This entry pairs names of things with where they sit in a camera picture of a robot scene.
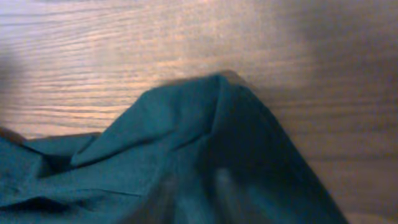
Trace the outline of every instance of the wood grain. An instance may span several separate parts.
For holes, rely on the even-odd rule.
[[[0,125],[103,131],[143,92],[237,71],[352,223],[398,222],[396,0],[0,1]]]

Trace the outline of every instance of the teal fabric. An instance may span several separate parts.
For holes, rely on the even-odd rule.
[[[165,175],[175,223],[215,223],[218,169],[271,223],[346,223],[271,112],[215,75],[144,93],[103,134],[0,139],[1,223],[116,223]]]

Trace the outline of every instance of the dark green cloth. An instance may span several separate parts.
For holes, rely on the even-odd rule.
[[[346,223],[271,112],[218,75],[144,93],[100,136],[0,139],[0,222],[115,223],[172,175],[174,222],[214,223],[218,169],[272,223]]]

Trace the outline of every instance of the wooden surface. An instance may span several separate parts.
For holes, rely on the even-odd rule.
[[[102,131],[224,69],[352,223],[398,222],[397,0],[0,0],[0,125],[27,138]]]

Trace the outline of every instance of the clothing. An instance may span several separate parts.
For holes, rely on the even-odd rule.
[[[174,223],[215,223],[220,169],[272,223],[346,223],[271,112],[219,75],[144,93],[100,136],[0,139],[0,222],[115,223],[167,175]]]

